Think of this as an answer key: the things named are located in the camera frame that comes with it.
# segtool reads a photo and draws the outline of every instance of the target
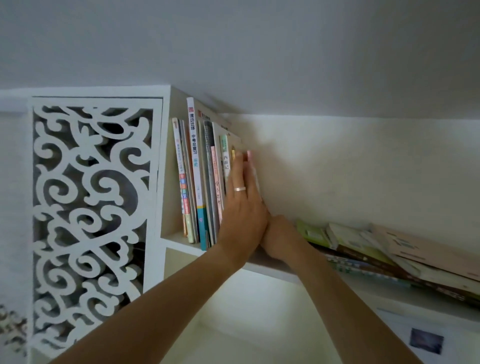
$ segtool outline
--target shelf board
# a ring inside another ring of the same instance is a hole
[[[162,242],[167,248],[200,256],[200,244],[189,244],[182,232],[177,232]],[[301,284],[299,278],[283,262],[270,258],[258,249],[243,269]],[[402,315],[416,315],[446,325],[480,333],[480,311],[454,299],[416,287],[404,287],[381,279],[340,273],[340,277],[372,309],[383,309]]]

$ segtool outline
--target pink book spine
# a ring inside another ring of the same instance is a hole
[[[218,221],[222,223],[222,193],[220,192],[220,179],[218,176],[218,165],[216,164],[215,146],[212,146],[213,177],[215,179],[216,204],[218,206]]]

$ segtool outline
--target stacked book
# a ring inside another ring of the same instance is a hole
[[[297,229],[336,270],[434,290],[480,308],[478,256],[375,224],[361,231],[297,221]]]
[[[183,232],[207,250],[216,243],[225,186],[237,151],[245,151],[229,123],[198,100],[187,98],[188,120],[172,119],[179,167]]]

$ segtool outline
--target cabinet door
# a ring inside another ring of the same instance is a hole
[[[31,343],[51,358],[142,293],[145,243],[155,234],[162,104],[31,100]]]

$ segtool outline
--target gray ceiling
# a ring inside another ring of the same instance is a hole
[[[480,119],[480,1],[1,0],[0,88],[173,84],[220,112]]]

